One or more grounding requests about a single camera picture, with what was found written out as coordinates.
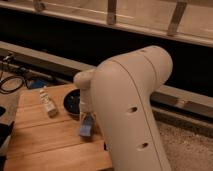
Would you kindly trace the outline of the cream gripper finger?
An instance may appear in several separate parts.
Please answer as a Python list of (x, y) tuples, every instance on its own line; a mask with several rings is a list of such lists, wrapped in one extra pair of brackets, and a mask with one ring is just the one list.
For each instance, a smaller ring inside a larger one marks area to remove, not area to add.
[(82, 124), (82, 122), (83, 122), (83, 120), (84, 120), (84, 115), (85, 115), (85, 113), (81, 113), (80, 114), (80, 123)]
[(97, 124), (96, 114), (93, 112), (91, 115), (92, 115), (94, 126), (95, 126)]

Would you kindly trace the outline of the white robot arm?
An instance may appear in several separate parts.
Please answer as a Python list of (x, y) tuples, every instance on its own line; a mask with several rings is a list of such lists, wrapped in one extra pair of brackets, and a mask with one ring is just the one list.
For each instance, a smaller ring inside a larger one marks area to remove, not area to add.
[(150, 96), (172, 67), (166, 50), (148, 46), (75, 75), (80, 111), (98, 122), (114, 171), (171, 171)]

